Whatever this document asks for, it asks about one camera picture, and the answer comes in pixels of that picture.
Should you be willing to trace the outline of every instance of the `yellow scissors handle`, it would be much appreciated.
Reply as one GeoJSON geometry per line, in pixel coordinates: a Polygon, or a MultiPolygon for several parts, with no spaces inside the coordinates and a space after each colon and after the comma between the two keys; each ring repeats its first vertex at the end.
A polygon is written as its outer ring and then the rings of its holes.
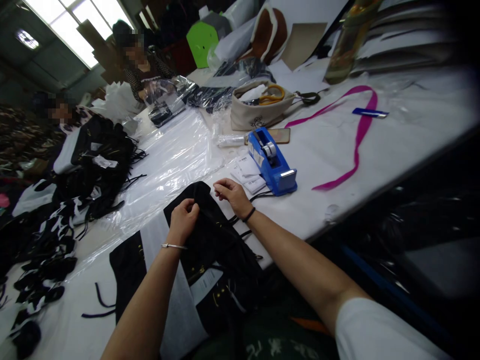
{"type": "Polygon", "coordinates": [[[275,103],[278,103],[278,102],[281,102],[284,97],[285,97],[285,91],[284,91],[284,88],[277,85],[277,84],[273,84],[273,85],[270,85],[268,89],[278,89],[280,91],[280,96],[278,95],[264,95],[264,96],[260,96],[259,100],[260,100],[260,103],[259,105],[271,105],[271,104],[275,104],[275,103]]]}

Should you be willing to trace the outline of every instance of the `black wristband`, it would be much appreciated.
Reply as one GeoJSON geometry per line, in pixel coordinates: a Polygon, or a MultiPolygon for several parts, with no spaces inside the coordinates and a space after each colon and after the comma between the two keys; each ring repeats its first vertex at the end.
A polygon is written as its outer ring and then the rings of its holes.
{"type": "Polygon", "coordinates": [[[250,219],[250,217],[254,214],[254,212],[255,212],[255,207],[250,211],[250,213],[242,221],[246,223],[250,219]]]}

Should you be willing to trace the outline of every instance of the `beige pouch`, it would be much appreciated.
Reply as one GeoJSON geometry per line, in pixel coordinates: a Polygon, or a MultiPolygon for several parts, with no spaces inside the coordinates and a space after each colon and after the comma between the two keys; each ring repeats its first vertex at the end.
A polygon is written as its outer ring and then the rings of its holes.
{"type": "Polygon", "coordinates": [[[247,105],[239,98],[248,90],[264,84],[266,87],[276,85],[269,80],[259,80],[241,86],[231,95],[231,129],[250,131],[261,127],[269,127],[283,120],[282,114],[292,105],[295,94],[285,88],[283,100],[270,105],[247,105]]]}

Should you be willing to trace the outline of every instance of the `silver bangle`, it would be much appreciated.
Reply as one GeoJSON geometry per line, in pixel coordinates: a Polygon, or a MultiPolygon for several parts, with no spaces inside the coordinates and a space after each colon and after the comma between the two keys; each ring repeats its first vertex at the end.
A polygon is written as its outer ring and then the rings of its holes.
{"type": "Polygon", "coordinates": [[[186,246],[178,246],[178,245],[172,245],[169,243],[165,243],[161,245],[162,248],[177,248],[177,249],[182,249],[182,250],[188,250],[189,248],[186,246]]]}

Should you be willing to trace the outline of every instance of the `bracelet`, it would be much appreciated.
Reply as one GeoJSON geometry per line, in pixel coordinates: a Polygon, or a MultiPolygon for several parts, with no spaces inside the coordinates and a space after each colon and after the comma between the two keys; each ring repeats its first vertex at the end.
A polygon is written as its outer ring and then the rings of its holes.
{"type": "Polygon", "coordinates": [[[189,248],[186,246],[178,246],[178,245],[172,245],[169,243],[165,243],[161,245],[162,248],[177,248],[177,249],[182,249],[182,250],[188,250],[189,248]]]}
{"type": "Polygon", "coordinates": [[[246,222],[250,219],[250,217],[254,214],[255,210],[256,210],[256,209],[255,209],[255,207],[254,207],[254,208],[250,211],[250,213],[246,216],[246,218],[243,219],[242,221],[243,221],[244,223],[246,223],[246,222]]]}

